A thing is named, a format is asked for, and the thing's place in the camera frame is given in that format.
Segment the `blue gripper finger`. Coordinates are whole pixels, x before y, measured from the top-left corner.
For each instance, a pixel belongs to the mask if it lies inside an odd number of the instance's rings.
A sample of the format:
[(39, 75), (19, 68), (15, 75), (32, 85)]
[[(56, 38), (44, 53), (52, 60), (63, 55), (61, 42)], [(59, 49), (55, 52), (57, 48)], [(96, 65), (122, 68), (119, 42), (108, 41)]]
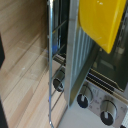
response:
[[(0, 69), (2, 67), (4, 60), (5, 60), (5, 54), (4, 54), (4, 48), (3, 48), (1, 34), (0, 34)], [(1, 97), (0, 97), (0, 128), (8, 128)]]

